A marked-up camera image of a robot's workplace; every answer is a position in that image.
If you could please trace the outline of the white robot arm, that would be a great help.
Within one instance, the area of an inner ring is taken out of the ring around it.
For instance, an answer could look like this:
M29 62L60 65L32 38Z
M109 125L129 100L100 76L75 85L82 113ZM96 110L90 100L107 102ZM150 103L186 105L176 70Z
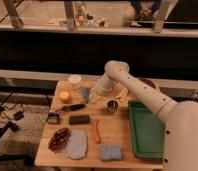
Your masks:
M116 82L124 85L164 125L164 171L198 171L198 103L177 102L129 73L123 61L108 61L89 100L108 96Z

